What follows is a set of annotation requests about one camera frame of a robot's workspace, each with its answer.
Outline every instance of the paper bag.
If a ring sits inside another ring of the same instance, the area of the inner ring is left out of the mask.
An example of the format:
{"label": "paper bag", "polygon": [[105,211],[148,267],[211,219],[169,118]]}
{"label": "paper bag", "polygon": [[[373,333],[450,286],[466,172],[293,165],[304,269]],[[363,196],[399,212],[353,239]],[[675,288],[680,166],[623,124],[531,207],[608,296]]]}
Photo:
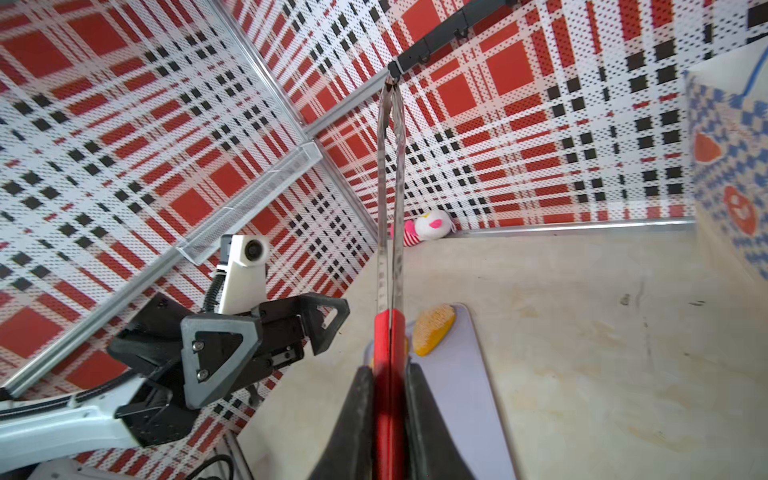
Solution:
{"label": "paper bag", "polygon": [[700,244],[768,311],[768,38],[686,73]]}

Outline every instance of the beige countertop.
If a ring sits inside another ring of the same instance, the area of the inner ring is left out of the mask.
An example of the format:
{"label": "beige countertop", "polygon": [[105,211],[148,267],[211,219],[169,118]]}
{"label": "beige countertop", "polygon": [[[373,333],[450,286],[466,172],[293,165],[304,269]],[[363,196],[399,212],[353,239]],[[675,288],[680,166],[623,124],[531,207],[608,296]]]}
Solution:
{"label": "beige countertop", "polygon": [[[405,292],[407,319],[472,312],[519,478],[768,478],[768,315],[694,232],[422,243]],[[375,262],[345,297],[331,348],[308,349],[240,433],[256,480],[304,479],[325,448],[372,338]]]}

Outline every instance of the metal tongs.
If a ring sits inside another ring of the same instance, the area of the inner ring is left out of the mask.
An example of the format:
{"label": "metal tongs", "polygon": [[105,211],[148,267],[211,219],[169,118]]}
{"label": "metal tongs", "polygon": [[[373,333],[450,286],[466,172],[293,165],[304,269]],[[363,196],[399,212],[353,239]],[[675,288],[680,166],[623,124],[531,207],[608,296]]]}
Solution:
{"label": "metal tongs", "polygon": [[[387,78],[379,103],[378,182],[379,238],[377,252],[378,297],[373,338],[374,418],[376,445],[374,478],[400,480],[405,473],[404,375],[406,368],[406,318],[402,314],[403,197],[405,191],[405,108],[396,80]],[[392,295],[389,296],[387,249],[386,131],[389,114],[395,131],[396,177],[393,219]]]}

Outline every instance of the black cable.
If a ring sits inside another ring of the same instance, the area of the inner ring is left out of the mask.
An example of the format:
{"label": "black cable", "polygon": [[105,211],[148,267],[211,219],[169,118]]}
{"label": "black cable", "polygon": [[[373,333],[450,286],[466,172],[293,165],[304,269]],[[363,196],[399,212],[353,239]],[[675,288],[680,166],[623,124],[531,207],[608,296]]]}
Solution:
{"label": "black cable", "polygon": [[203,298],[204,312],[213,312],[216,308],[216,297],[219,296],[219,290],[221,290],[221,286],[224,285],[225,278],[227,278],[227,272],[224,270],[216,270],[214,279],[210,281],[208,291],[205,293],[205,298]]}
{"label": "black cable", "polygon": [[[128,380],[133,379],[138,373],[135,370],[128,370],[117,378],[114,378],[106,383],[103,383],[90,390],[75,393],[74,400],[78,403],[92,399],[95,396],[102,395],[109,392],[112,389],[126,383]],[[47,412],[48,410],[60,409],[65,407],[72,395],[63,396],[58,399],[48,400],[47,402],[37,402],[31,405],[14,407],[12,409],[0,410],[0,420],[13,419],[20,416],[35,415],[37,413]]]}
{"label": "black cable", "polygon": [[214,455],[210,457],[208,460],[201,463],[200,466],[194,469],[189,475],[187,475],[187,477],[184,478],[184,480],[193,480],[195,477],[197,477],[200,474],[200,472],[202,472],[203,470],[210,467],[216,462],[226,462],[227,465],[230,466],[229,480],[233,480],[235,477],[235,466],[232,463],[232,457],[230,457],[229,455]]}

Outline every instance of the red square pattern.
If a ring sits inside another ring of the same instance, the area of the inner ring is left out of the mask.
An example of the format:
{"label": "red square pattern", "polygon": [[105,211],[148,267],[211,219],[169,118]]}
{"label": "red square pattern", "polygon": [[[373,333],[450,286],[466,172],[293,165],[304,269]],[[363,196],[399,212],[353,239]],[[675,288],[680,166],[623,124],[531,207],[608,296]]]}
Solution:
{"label": "red square pattern", "polygon": [[60,326],[26,306],[0,323],[0,346],[29,358],[61,330]]}
{"label": "red square pattern", "polygon": [[176,200],[171,202],[170,206],[193,227],[210,212],[214,211],[212,206],[203,200],[200,194],[194,189],[188,190],[185,194],[182,194]]}
{"label": "red square pattern", "polygon": [[488,64],[496,90],[500,95],[533,81],[531,65],[528,63],[528,56],[521,41],[490,57],[485,63]]}
{"label": "red square pattern", "polygon": [[110,51],[126,46],[121,36],[109,25],[101,14],[94,13],[75,20],[69,25],[85,40],[96,55],[104,55]]}
{"label": "red square pattern", "polygon": [[41,31],[19,35],[2,44],[8,53],[37,78],[72,66],[72,63]]}
{"label": "red square pattern", "polygon": [[127,368],[107,353],[97,350],[67,376],[67,381],[82,389],[92,389],[112,380]]}
{"label": "red square pattern", "polygon": [[210,179],[228,197],[232,197],[240,188],[245,187],[245,180],[237,173],[232,164],[225,164],[222,168],[213,172],[210,175]]}
{"label": "red square pattern", "polygon": [[463,74],[440,85],[437,91],[440,93],[445,109],[452,117],[477,106]]}
{"label": "red square pattern", "polygon": [[408,11],[402,14],[408,31],[414,43],[421,40],[434,27],[440,25],[440,17],[437,15],[432,0],[419,0]]}

